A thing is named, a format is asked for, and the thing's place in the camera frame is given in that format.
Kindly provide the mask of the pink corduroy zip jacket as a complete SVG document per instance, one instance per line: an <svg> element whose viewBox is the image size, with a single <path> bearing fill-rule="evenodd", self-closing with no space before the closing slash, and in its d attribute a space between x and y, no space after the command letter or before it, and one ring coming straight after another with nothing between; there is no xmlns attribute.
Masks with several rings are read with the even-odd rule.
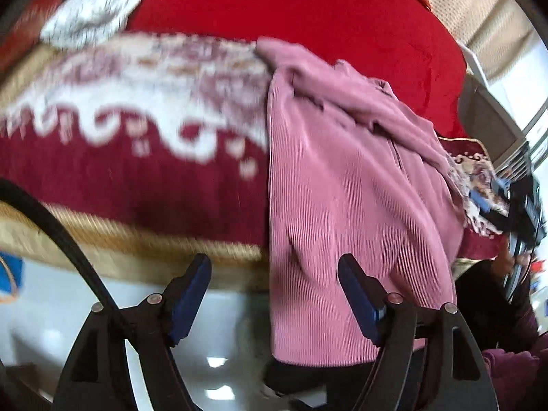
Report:
<svg viewBox="0 0 548 411"><path fill-rule="evenodd" d="M262 38L273 68L269 130L270 317L289 365L372 361L337 279L352 254L385 290L437 309L455 301L450 266L463 201L433 125L380 79L305 47Z"/></svg>

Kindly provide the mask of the beige dotted curtain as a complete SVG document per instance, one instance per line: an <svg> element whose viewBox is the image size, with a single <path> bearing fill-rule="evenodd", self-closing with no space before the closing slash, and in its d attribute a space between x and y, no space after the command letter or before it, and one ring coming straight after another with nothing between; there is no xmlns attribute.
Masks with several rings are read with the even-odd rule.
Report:
<svg viewBox="0 0 548 411"><path fill-rule="evenodd" d="M525 12L514 0L429 0L453 37L478 58L489 83L505 76L540 42Z"/></svg>

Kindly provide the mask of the floral plush seat blanket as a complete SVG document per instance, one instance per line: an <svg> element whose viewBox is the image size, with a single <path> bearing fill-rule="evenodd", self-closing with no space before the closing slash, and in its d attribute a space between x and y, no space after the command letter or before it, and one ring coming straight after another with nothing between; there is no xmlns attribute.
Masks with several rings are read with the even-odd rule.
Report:
<svg viewBox="0 0 548 411"><path fill-rule="evenodd" d="M260 288L256 274L270 276L274 71L256 45L122 34L56 57L2 109L2 177L90 247L104 275L162 278L204 252L223 276ZM467 198L491 193L488 154L475 139L434 131L465 218L450 268L491 259L501 233Z"/></svg>

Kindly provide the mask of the red sofa throw blanket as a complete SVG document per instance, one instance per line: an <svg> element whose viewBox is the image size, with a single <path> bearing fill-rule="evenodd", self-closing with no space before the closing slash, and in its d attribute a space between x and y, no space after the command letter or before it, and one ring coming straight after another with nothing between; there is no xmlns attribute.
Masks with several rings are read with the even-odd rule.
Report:
<svg viewBox="0 0 548 411"><path fill-rule="evenodd" d="M143 0L128 29L299 43L385 80L440 136L464 134L463 53L425 0Z"/></svg>

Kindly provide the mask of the red gift box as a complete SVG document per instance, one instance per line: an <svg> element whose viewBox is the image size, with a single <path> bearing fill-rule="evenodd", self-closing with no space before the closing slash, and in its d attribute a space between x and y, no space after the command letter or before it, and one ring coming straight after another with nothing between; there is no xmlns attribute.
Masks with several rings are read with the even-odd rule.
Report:
<svg viewBox="0 0 548 411"><path fill-rule="evenodd" d="M8 71L39 40L43 25L63 0L32 0L9 32L1 38L1 72Z"/></svg>

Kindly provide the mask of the white crackle pattern pillow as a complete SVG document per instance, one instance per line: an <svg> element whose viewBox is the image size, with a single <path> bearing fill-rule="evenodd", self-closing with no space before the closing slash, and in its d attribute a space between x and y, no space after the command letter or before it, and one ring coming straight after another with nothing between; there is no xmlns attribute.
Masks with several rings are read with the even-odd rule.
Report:
<svg viewBox="0 0 548 411"><path fill-rule="evenodd" d="M43 25L42 43L61 50L97 46L123 31L142 0L66 0Z"/></svg>

